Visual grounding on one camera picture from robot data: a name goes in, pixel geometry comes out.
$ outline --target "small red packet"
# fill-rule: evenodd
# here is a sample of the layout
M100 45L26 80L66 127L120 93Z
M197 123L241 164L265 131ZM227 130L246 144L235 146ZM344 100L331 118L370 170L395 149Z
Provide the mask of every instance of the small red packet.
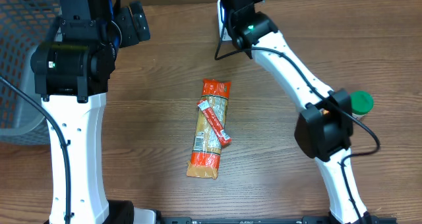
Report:
M222 146L226 146L231 142L231 138L226 134L216 114L210 107L209 102L206 99L202 99L198 102L199 109L204 113L206 120L211 125L212 130L216 133L218 141Z

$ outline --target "white arm segment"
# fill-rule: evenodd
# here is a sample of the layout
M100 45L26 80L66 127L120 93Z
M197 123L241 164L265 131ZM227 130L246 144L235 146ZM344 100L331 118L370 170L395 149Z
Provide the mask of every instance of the white arm segment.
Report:
M328 97L328 92L332 91L331 87L321 82L314 76L308 68L300 61L295 53L289 48L281 32L269 33L259 39L259 42L254 47L265 47L275 49L286 54L299 67L302 73L307 77L308 81L318 90L318 92ZM321 99L314 93L311 93L310 88L303 81L295 68L284 58L279 57L275 53L267 51L254 50L252 51L253 59L268 72L270 72L278 84L284 89L286 94L293 100L297 111L300 113L306 109L306 104L317 104ZM343 157L351 153L341 150L330 157L329 162L323 162L315 158L316 164L320 169L321 175L324 179L328 195L330 197L330 211L332 215L340 223L354 223L358 220L352 203L349 200L349 195L346 190L346 185L343 180L340 162ZM353 199L356 202L357 209L361 216L367 211L365 205L359 197L357 192L355 179L351 170L350 159L346 162L346 175L349 183Z
M341 149L331 155L329 162L323 162L320 159L315 158L315 162L318 165L322 178L324 179L325 187L327 188L327 193L330 197L331 214L340 223L355 223L358 220L356 211L349 200L349 194L347 193L342 175L342 167L340 166L342 159L350 154L351 148L348 150ZM356 202L359 214L363 217L363 214L367 211L367 207L363 204L357 191L355 177L353 177L353 171L351 170L350 159L345 160L344 165L346 166L344 167L344 171L346 172L351 195Z
M71 223L102 224L108 214L101 163L101 128L106 94L90 96L88 103L78 103L76 96L50 96L42 102L60 126L67 147L71 169ZM53 168L53 206L50 223L65 223L65 166L59 139L48 123Z

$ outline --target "gray basket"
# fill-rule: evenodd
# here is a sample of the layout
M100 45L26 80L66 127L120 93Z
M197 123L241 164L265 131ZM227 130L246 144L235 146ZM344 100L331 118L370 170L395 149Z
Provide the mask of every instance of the gray basket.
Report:
M59 0L0 0L0 74L40 103L29 60L59 9ZM44 116L1 83L0 141L49 144Z

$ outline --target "red and brown package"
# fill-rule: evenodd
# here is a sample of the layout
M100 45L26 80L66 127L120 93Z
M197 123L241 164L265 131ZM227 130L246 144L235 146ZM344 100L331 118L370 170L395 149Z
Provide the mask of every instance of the red and brown package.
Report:
M220 124L226 123L231 82L204 79L201 100L208 101ZM186 175L190 177L217 179L222 145L204 113L198 112L195 142Z

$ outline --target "green lid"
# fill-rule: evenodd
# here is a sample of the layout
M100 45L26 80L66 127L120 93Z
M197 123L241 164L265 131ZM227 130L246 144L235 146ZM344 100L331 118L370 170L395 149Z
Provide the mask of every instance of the green lid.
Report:
M356 115L366 115L374 107L374 99L368 92L358 91L350 94L351 110Z

